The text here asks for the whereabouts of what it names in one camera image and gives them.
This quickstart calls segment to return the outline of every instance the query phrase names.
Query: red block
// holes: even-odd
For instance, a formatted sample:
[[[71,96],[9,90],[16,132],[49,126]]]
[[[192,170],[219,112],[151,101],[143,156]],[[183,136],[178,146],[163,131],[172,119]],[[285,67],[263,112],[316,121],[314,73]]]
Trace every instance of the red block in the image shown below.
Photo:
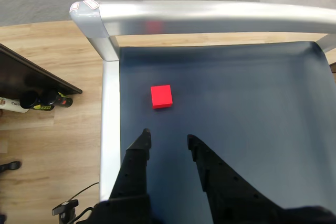
[[[173,105],[170,85],[151,87],[153,109],[170,107]]]

